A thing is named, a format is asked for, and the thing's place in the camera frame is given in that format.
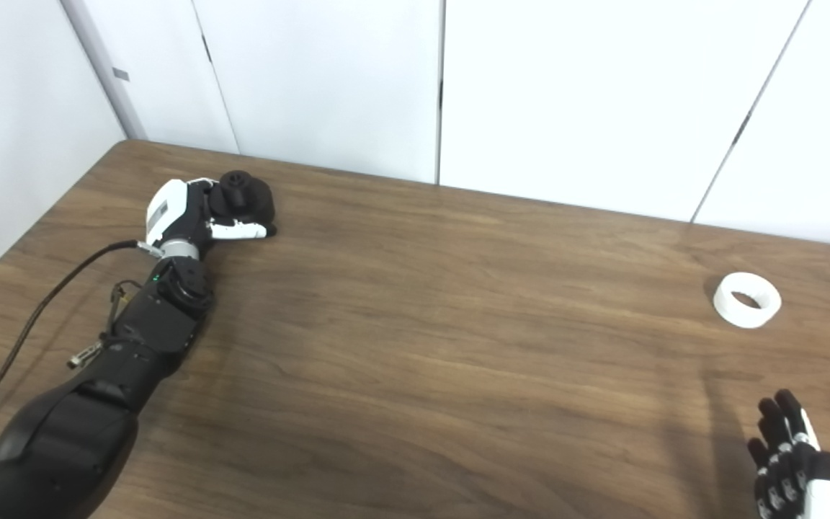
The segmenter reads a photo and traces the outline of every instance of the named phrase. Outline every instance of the black robotic arm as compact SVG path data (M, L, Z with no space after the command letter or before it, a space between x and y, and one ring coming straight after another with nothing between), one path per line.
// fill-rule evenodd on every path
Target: black robotic arm
M161 257L76 377L21 408L0 437L0 519L83 519L132 450L138 415L213 306L201 256L219 239L273 236L270 189L234 171L172 180L147 214L145 249Z

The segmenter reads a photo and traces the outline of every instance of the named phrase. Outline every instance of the wooden table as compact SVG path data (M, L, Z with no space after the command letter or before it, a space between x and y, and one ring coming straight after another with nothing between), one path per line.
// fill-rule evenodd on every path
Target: wooden table
M830 246L137 141L0 260L0 362L166 180L231 169L280 233L211 251L210 326L99 518L754 517L742 444L781 387L830 449ZM114 253L53 302L0 430L150 266ZM734 270L780 289L764 328L715 314Z

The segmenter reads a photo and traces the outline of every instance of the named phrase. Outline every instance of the cable connector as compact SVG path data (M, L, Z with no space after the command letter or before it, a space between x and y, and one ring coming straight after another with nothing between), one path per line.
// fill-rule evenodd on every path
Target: cable connector
M136 249L140 249L143 252L147 253L149 256L155 257L155 259L158 260L161 260L162 257L165 256L165 253L162 252L162 249L159 249L158 247L152 247L148 243L145 243L145 241L136 242Z
M66 361L66 365L68 365L70 369L85 367L85 365L88 365L93 358L98 357L98 354L102 352L102 346L103 342L101 340L95 341L93 345L90 345L84 350L78 352L78 354L72 355L72 357Z

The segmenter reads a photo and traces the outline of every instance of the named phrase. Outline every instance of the white cabinet door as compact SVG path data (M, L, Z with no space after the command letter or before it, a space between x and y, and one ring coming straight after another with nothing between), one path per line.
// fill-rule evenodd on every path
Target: white cabinet door
M433 182L440 0L196 0L243 154Z
M237 154L190 0L63 0L131 138Z
M123 138L60 4L0 1L0 256Z
M698 223L830 242L830 0L814 0Z
M447 0L441 184L689 220L805 0Z

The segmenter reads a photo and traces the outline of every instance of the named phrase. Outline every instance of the white tape roll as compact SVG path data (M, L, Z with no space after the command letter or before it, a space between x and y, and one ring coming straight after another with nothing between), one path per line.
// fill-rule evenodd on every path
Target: white tape roll
M761 306L756 309L735 299L735 293L744 293ZM780 310L783 300L780 292L758 275L750 272L732 272L722 278L722 283L715 289L713 306L722 319L740 328L759 328Z

